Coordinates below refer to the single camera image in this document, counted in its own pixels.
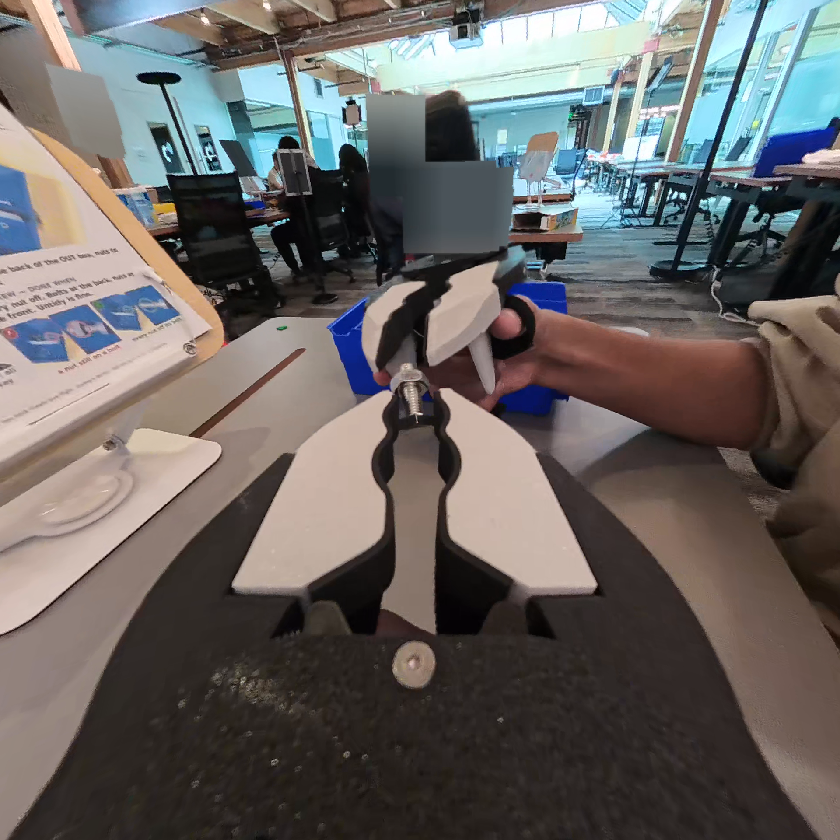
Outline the white document stand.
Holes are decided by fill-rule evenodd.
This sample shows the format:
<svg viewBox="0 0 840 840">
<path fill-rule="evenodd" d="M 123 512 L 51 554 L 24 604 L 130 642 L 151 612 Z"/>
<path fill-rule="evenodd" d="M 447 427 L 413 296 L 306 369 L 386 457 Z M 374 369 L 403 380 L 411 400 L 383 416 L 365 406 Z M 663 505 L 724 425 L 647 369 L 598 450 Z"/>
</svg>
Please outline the white document stand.
<svg viewBox="0 0 840 840">
<path fill-rule="evenodd" d="M 3 504 L 1 634 L 35 619 L 221 454 L 212 441 L 140 428 Z"/>
</svg>

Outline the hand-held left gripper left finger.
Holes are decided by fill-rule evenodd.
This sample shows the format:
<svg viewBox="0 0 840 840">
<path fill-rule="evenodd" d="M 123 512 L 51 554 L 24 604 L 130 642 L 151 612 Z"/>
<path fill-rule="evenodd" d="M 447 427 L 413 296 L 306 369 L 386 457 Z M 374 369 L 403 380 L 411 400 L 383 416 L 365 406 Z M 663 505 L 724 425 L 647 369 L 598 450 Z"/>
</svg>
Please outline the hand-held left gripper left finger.
<svg viewBox="0 0 840 840">
<path fill-rule="evenodd" d="M 396 566 L 393 445 L 400 404 L 380 392 L 334 418 L 292 456 L 236 573 L 237 595 L 335 602 L 376 628 Z"/>
</svg>

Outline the brown wooden table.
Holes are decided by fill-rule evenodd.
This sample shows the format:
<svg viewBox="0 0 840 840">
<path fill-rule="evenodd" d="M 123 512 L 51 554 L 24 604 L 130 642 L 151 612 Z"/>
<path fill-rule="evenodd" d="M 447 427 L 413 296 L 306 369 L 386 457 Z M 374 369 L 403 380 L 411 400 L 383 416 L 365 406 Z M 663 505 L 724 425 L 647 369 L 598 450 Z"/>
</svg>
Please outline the brown wooden table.
<svg viewBox="0 0 840 840">
<path fill-rule="evenodd" d="M 527 254 L 529 263 L 546 266 L 555 261 L 566 259 L 569 244 L 580 243 L 584 236 L 580 224 L 556 227 L 552 230 L 510 231 L 509 244 L 521 246 Z"/>
</svg>

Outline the person's right forearm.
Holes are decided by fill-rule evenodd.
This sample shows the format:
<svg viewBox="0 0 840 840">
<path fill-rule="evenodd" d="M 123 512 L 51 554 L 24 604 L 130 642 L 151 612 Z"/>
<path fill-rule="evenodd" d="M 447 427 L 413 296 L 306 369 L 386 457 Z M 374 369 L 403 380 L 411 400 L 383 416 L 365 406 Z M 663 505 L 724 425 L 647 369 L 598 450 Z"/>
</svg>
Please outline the person's right forearm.
<svg viewBox="0 0 840 840">
<path fill-rule="evenodd" d="M 694 444 L 748 449 L 770 374 L 749 342 L 658 339 L 569 318 L 560 389 Z"/>
</svg>

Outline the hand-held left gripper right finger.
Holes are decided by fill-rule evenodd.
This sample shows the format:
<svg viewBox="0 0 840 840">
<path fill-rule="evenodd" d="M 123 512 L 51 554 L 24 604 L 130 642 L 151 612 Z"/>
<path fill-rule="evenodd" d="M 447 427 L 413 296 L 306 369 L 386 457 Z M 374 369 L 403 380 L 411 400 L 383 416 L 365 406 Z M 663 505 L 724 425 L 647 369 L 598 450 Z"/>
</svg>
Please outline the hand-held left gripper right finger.
<svg viewBox="0 0 840 840">
<path fill-rule="evenodd" d="M 483 624 L 498 603 L 589 596 L 597 581 L 538 453 L 455 391 L 434 398 L 437 624 Z"/>
</svg>

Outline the blue divided storage bin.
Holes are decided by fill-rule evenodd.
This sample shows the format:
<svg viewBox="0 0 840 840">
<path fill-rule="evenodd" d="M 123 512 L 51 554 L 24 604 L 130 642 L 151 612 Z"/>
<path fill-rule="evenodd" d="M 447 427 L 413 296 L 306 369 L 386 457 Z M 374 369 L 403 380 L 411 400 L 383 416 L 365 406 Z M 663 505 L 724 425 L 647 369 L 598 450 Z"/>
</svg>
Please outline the blue divided storage bin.
<svg viewBox="0 0 840 840">
<path fill-rule="evenodd" d="M 568 312 L 565 284 L 560 280 L 523 281 L 514 286 L 512 293 L 528 298 L 538 308 L 562 314 Z M 328 325 L 351 391 L 363 396 L 372 396 L 385 389 L 383 385 L 375 383 L 373 372 L 362 350 L 362 321 L 368 302 L 368 297 L 363 298 Z M 568 399 L 566 394 L 548 387 L 530 385 L 504 396 L 500 404 L 505 409 L 497 409 L 496 412 L 544 417 L 551 414 L 555 402 Z"/>
</svg>

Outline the person's right hand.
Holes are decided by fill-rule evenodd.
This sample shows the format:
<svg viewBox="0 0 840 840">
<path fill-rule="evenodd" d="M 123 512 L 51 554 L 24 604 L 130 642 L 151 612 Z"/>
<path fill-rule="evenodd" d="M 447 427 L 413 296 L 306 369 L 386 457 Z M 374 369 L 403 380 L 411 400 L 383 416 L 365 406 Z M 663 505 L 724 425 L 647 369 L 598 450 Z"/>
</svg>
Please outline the person's right hand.
<svg viewBox="0 0 840 840">
<path fill-rule="evenodd" d="M 572 371 L 582 370 L 585 358 L 596 352 L 602 334 L 595 324 L 540 309 L 529 299 L 514 296 L 490 326 L 488 337 L 504 345 L 530 337 L 530 343 L 506 360 L 490 358 L 495 384 L 489 391 L 468 350 L 457 352 L 441 364 L 427 365 L 423 372 L 433 391 L 449 388 L 487 411 L 494 411 L 502 397 L 527 386 L 570 382 Z"/>
</svg>

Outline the tan document stand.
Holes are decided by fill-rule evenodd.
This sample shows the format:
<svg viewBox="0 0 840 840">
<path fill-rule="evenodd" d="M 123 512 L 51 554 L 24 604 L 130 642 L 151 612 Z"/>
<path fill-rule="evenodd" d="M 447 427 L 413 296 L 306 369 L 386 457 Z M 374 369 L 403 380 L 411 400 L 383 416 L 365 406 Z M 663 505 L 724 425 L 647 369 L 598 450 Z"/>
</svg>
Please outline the tan document stand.
<svg viewBox="0 0 840 840">
<path fill-rule="evenodd" d="M 559 134 L 555 131 L 534 134 L 526 150 L 519 155 L 518 176 L 528 185 L 545 179 L 557 150 Z"/>
</svg>

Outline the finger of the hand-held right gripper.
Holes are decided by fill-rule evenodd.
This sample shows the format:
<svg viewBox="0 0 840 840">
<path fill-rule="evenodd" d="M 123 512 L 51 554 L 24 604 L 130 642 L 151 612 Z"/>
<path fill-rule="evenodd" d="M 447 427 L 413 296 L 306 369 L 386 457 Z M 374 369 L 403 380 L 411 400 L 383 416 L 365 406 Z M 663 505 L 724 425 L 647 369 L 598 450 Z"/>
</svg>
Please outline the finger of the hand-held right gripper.
<svg viewBox="0 0 840 840">
<path fill-rule="evenodd" d="M 394 375 L 405 364 L 420 367 L 427 319 L 433 308 L 433 291 L 422 280 L 389 286 L 366 305 L 361 346 L 374 374 L 387 371 Z"/>
<path fill-rule="evenodd" d="M 483 263 L 454 274 L 427 316 L 425 356 L 436 367 L 467 349 L 477 371 L 494 371 L 489 329 L 501 313 L 495 283 L 498 263 Z"/>
</svg>

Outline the black light stand pole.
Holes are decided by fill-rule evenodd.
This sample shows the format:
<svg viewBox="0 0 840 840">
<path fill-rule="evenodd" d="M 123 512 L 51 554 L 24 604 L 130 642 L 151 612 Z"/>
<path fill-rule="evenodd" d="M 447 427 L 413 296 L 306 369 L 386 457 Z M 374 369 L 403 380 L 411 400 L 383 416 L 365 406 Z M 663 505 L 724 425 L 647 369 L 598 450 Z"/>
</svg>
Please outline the black light stand pole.
<svg viewBox="0 0 840 840">
<path fill-rule="evenodd" d="M 739 92 L 743 74 L 747 68 L 749 57 L 758 33 L 769 1 L 754 2 L 752 17 L 749 20 L 749 27 L 741 24 L 741 33 L 745 35 L 742 52 L 736 69 L 733 73 L 729 93 L 724 101 L 721 116 L 717 121 L 716 129 L 711 138 L 711 145 L 700 172 L 693 174 L 690 181 L 688 204 L 683 216 L 681 226 L 675 239 L 675 253 L 669 259 L 661 259 L 649 267 L 651 277 L 660 280 L 686 280 L 699 271 L 695 264 L 683 260 L 686 247 L 690 240 L 690 233 L 693 227 L 701 198 L 704 196 L 710 181 L 711 169 L 715 162 L 722 136 Z M 700 24 L 700 30 L 695 44 L 694 52 L 689 65 L 686 83 L 679 101 L 679 110 L 672 131 L 666 159 L 670 162 L 676 161 L 677 152 L 686 136 L 690 117 L 697 104 L 700 93 L 701 82 L 707 68 L 707 62 L 711 51 L 712 43 L 721 19 L 721 15 L 727 13 L 727 21 L 732 21 L 737 15 L 732 12 L 732 2 L 709 1 Z"/>
</svg>

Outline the black office chair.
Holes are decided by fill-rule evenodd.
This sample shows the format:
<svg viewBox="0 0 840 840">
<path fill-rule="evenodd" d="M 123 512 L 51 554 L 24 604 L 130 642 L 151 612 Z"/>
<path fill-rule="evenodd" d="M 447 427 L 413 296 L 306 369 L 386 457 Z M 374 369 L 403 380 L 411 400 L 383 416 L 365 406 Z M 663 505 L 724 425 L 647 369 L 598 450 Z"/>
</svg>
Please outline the black office chair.
<svg viewBox="0 0 840 840">
<path fill-rule="evenodd" d="M 227 312 L 281 308 L 285 299 L 251 234 L 237 175 L 169 174 L 167 183 L 193 281 L 220 295 Z"/>
</svg>

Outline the silver bolt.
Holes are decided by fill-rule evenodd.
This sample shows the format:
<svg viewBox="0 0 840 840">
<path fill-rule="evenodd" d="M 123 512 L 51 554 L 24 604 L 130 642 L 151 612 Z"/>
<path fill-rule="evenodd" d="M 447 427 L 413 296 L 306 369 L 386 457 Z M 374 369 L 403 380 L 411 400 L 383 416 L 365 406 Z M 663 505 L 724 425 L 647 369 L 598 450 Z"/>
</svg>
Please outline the silver bolt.
<svg viewBox="0 0 840 840">
<path fill-rule="evenodd" d="M 400 366 L 391 379 L 390 388 L 404 408 L 414 413 L 424 410 L 423 400 L 428 394 L 429 385 L 425 375 L 412 364 L 404 363 Z"/>
</svg>

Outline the black floor lamp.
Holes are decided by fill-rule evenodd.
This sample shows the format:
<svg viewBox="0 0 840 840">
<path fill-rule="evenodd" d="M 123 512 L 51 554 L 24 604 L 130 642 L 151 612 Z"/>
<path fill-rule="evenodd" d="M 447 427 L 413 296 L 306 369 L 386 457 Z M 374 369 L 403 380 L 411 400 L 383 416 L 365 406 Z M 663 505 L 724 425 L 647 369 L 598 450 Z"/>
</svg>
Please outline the black floor lamp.
<svg viewBox="0 0 840 840">
<path fill-rule="evenodd" d="M 187 142 L 185 134 L 182 130 L 181 122 L 175 112 L 174 104 L 169 93 L 169 87 L 180 83 L 182 80 L 181 76 L 170 71 L 147 71 L 140 73 L 136 78 L 138 82 L 144 85 L 157 87 L 161 90 L 165 105 L 173 120 L 177 136 L 182 144 L 190 169 L 194 175 L 198 175 L 198 170 L 196 168 L 190 144 Z"/>
</svg>

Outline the white instruction board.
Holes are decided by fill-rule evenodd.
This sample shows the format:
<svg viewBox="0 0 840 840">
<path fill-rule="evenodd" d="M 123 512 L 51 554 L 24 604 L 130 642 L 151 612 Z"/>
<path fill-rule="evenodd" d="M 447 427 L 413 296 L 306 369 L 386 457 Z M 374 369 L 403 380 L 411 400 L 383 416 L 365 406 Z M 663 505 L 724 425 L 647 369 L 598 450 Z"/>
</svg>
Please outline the white instruction board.
<svg viewBox="0 0 840 840">
<path fill-rule="evenodd" d="M 204 331 L 28 130 L 2 109 L 2 470 L 192 363 Z"/>
</svg>

